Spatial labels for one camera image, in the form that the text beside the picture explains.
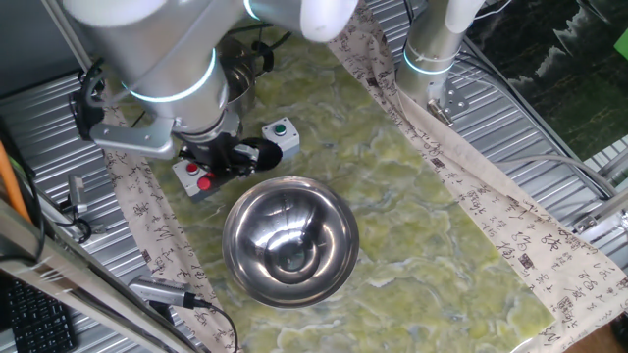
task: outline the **metal rod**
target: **metal rod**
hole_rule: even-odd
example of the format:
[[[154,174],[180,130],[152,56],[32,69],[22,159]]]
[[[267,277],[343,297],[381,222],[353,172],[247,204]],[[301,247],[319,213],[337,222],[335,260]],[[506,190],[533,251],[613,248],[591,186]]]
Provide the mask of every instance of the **metal rod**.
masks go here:
[[[55,25],[57,25],[61,35],[63,35],[63,38],[66,39],[70,50],[72,50],[72,53],[77,58],[77,61],[83,71],[87,72],[87,70],[91,67],[91,59],[89,59],[89,55],[87,55],[85,48],[80,43],[77,33],[70,25],[70,22],[68,22],[68,19],[66,18],[63,9],[61,9],[61,6],[59,6],[57,0],[41,0],[41,3],[48,11],[52,21],[54,21]]]

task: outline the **blue light ring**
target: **blue light ring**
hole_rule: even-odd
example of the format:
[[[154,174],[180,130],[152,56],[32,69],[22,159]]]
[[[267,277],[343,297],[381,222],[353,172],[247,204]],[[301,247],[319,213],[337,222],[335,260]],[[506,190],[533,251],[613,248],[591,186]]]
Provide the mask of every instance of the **blue light ring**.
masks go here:
[[[448,72],[451,68],[453,68],[453,63],[451,63],[451,65],[449,65],[448,68],[443,69],[443,70],[438,70],[438,71],[430,71],[430,70],[425,70],[425,69],[421,69],[419,67],[417,67],[416,65],[412,64],[412,62],[410,62],[410,59],[408,59],[408,56],[405,52],[405,50],[403,51],[403,58],[405,59],[406,64],[412,68],[412,70],[421,73],[421,74],[425,74],[425,75],[440,75],[440,74],[444,74],[446,72]]]
[[[209,68],[207,69],[205,74],[203,74],[203,77],[201,77],[197,83],[195,83],[192,87],[186,89],[185,91],[177,93],[177,94],[173,94],[168,97],[149,97],[149,96],[145,96],[139,93],[135,93],[133,91],[131,91],[131,94],[133,95],[133,97],[137,99],[141,99],[143,101],[152,102],[152,103],[169,103],[169,102],[178,101],[180,99],[184,99],[185,97],[189,96],[190,94],[200,89],[200,87],[202,87],[203,84],[207,82],[207,79],[209,79],[209,76],[214,71],[215,66],[216,66],[216,48],[214,48],[214,50],[212,51],[212,60],[209,63]]]

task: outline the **green button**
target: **green button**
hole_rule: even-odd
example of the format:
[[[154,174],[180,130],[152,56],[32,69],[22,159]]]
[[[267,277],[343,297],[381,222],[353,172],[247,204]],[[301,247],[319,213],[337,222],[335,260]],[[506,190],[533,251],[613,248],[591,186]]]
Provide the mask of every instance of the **green button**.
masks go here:
[[[286,134],[286,126],[283,124],[275,125],[275,135],[282,136]]]

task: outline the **cloth with calligraphy print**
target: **cloth with calligraphy print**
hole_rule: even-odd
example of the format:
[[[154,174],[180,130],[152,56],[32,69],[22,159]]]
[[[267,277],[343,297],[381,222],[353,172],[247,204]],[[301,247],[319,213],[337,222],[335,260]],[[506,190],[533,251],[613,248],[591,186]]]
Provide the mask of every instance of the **cloth with calligraphy print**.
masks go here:
[[[387,40],[363,0],[328,43],[390,115],[501,256],[556,321],[517,352],[562,352],[617,317],[628,278],[602,252],[565,229],[457,133],[397,90]]]
[[[120,109],[105,109],[106,124],[125,126]],[[139,251],[154,277],[192,285],[197,296],[222,309],[198,258],[146,160],[105,150],[116,198]],[[220,314],[174,307],[189,331],[212,352],[233,352],[234,332]]]

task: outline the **white cable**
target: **white cable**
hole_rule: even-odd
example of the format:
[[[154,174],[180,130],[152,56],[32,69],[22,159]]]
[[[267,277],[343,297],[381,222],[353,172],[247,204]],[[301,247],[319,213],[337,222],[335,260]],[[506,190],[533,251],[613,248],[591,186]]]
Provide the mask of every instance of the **white cable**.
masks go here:
[[[464,75],[461,75],[461,74],[455,73],[455,72],[450,72],[450,73],[455,75],[455,76],[460,76],[462,78],[470,79],[473,82],[480,82],[480,83],[484,83],[484,84],[490,85],[493,88],[495,88],[498,91],[500,91],[501,94],[506,96],[508,99],[510,99],[510,102],[515,107],[517,106],[517,104],[515,104],[514,101],[507,94],[505,94],[501,89],[499,89],[499,87],[495,86],[494,84],[492,84],[490,82],[486,82],[486,81],[482,80],[481,77],[480,78],[471,78],[472,75],[477,75],[478,73],[473,73],[470,76],[464,76]],[[505,166],[510,166],[510,165],[518,165],[518,164],[523,164],[523,163],[528,163],[528,162],[537,162],[537,161],[553,161],[553,162],[566,163],[566,164],[570,164],[572,166],[575,166],[575,167],[581,169],[583,172],[586,172],[587,175],[590,178],[592,178],[594,181],[596,181],[600,186],[603,186],[603,188],[606,190],[606,192],[608,192],[608,194],[610,196],[617,195],[617,190],[615,190],[614,186],[612,186],[610,184],[610,182],[608,182],[608,180],[606,180],[605,177],[601,176],[598,172],[594,171],[593,169],[591,169],[589,166],[585,165],[584,163],[582,163],[580,161],[576,161],[573,158],[565,157],[565,156],[558,156],[558,155],[533,155],[533,156],[527,156],[527,157],[523,157],[523,158],[519,158],[519,159],[515,159],[515,160],[510,160],[510,161],[495,162],[495,165],[496,166],[503,166],[503,167],[505,167]]]
[[[486,16],[490,16],[490,15],[498,14],[498,13],[500,13],[500,12],[501,12],[501,10],[505,9],[505,8],[506,8],[506,6],[508,6],[508,5],[510,4],[510,2],[512,2],[512,0],[508,0],[508,1],[506,1],[506,3],[505,3],[505,4],[503,4],[503,6],[502,6],[502,7],[500,7],[499,9],[494,10],[494,11],[490,11],[490,12],[488,12],[488,13],[486,13],[486,14],[482,14],[482,15],[480,15],[480,16],[478,16],[478,17],[476,17],[476,18],[475,18],[475,19],[473,19],[473,20],[480,20],[480,19],[483,19],[483,18],[484,18],[484,17],[486,17]]]
[[[509,160],[509,161],[495,162],[495,165],[506,167],[506,166],[511,166],[511,165],[519,165],[519,164],[524,164],[528,162],[538,162],[538,161],[560,162],[560,163],[566,163],[566,164],[570,164],[572,166],[578,167],[583,172],[586,172],[589,175],[589,177],[595,180],[599,185],[603,186],[603,188],[606,190],[606,192],[608,192],[610,196],[617,195],[617,190],[615,190],[615,187],[611,185],[610,182],[608,182],[608,180],[606,180],[605,177],[601,176],[598,172],[589,168],[589,166],[585,165],[584,163],[580,161],[576,161],[573,158],[565,157],[565,156],[533,155],[533,156],[517,158],[517,159]]]

